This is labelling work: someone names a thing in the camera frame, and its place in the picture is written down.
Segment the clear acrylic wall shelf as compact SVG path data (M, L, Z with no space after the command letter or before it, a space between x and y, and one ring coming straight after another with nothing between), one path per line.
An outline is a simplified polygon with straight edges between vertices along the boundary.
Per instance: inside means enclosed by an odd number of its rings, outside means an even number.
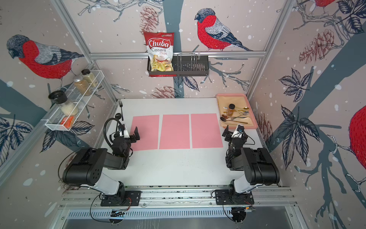
M57 90L48 98L56 106L55 111L47 118L46 126L51 131L70 131L87 106L91 97L102 85L104 75L100 70L83 70L73 78L69 89Z

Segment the Chuba cassava chips bag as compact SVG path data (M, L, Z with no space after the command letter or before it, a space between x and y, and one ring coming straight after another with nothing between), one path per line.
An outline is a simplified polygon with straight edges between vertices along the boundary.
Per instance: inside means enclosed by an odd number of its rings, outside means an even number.
M144 31L151 72L173 71L174 33Z

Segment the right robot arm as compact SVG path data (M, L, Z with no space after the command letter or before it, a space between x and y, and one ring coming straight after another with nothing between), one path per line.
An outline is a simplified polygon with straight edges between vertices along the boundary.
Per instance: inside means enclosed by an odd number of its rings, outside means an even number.
M240 178L231 181L228 190L229 200L233 203L245 201L252 190L280 182L280 172L269 151L265 148L245 147L249 136L242 125L238 125L235 131L230 131L227 126L222 137L228 142L227 168L231 171L244 172Z

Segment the small red packet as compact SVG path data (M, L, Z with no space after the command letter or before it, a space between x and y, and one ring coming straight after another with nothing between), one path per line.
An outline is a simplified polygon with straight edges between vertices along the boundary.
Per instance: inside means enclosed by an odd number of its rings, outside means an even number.
M66 129L70 129L74 122L75 116L66 116L61 120L60 125L64 126Z

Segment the metal spoon on tray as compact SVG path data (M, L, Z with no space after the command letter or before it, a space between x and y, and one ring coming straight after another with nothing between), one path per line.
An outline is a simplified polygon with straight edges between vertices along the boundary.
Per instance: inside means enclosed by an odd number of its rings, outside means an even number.
M235 108L235 112L248 113L249 112L249 108L248 107L245 107L245 108Z

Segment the black fork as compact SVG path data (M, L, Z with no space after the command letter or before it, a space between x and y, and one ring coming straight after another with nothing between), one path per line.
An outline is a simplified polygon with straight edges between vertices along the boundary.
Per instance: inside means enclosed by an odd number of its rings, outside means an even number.
M121 100L119 100L119 107L121 110L121 120L124 121L124 116L123 116L123 102Z

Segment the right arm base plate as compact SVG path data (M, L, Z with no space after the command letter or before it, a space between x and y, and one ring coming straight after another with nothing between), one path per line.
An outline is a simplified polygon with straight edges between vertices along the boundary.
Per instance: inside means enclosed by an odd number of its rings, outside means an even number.
M254 205L252 193L229 193L227 189L216 189L212 197L215 198L217 205Z

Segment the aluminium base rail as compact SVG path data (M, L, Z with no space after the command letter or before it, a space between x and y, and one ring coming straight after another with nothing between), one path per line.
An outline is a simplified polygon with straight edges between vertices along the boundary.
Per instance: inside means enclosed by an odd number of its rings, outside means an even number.
M228 185L219 186L129 186L126 191L141 191L140 208L200 208L219 206L212 197L216 189L227 189ZM297 206L297 199L291 188L278 185L261 186L251 191L253 207Z

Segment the small brown bottle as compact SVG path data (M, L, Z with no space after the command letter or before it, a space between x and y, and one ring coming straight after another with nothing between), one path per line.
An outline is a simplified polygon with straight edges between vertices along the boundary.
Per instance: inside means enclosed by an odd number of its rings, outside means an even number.
M235 112L235 105L234 104L230 104L228 106L227 116L233 116L234 112Z

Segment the black lid rice jar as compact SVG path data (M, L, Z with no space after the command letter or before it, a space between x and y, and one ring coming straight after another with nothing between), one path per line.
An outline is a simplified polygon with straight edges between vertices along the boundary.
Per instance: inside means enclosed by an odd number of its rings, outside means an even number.
M71 102L64 91L58 90L49 94L48 98L61 109L65 116L76 116L79 112L76 104Z

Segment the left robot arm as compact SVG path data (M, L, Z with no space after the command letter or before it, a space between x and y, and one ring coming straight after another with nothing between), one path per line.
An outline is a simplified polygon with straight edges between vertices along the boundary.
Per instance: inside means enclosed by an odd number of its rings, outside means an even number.
M104 123L103 135L106 148L82 148L66 167L60 180L69 186L86 187L100 193L102 207L137 206L140 191L126 191L121 181L116 181L103 173L103 169L125 170L133 155L132 144L140 140L138 128L129 134L123 115L118 113Z

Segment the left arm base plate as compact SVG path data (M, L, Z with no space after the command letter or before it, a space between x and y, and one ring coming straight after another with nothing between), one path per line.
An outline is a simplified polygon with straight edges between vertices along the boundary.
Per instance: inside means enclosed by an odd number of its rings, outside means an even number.
M102 197L102 207L135 207L139 205L141 199L141 191L124 191L122 194L106 195Z

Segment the spice jar silver lid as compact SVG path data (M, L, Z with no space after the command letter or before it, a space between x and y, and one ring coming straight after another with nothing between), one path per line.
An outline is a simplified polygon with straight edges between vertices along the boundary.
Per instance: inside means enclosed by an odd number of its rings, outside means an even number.
M73 83L81 95L90 96L92 94L88 82L82 76L75 76Z

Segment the black spoon on tray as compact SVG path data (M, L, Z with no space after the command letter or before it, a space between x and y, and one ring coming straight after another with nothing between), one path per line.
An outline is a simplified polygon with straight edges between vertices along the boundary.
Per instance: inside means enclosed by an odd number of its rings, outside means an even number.
M224 117L220 117L220 120L223 121L223 122L236 122L236 123L241 123L241 124L248 124L247 122L229 120L229 119L226 119Z

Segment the black ladle spoon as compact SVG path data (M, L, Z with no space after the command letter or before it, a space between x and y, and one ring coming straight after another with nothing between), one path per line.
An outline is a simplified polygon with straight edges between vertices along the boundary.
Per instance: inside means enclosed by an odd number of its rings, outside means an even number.
M116 118L116 119L118 119L118 120L123 120L123 116L122 116L122 114L121 114L121 113L117 113L117 114L115 115L115 118Z

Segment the spice jar dark lid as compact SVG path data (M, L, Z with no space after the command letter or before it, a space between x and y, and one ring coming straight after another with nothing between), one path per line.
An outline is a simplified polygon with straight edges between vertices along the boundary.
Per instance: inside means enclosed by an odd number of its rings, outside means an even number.
M95 75L89 70L82 70L82 75L84 80L86 80L92 87L96 88L98 86L98 81L96 80Z

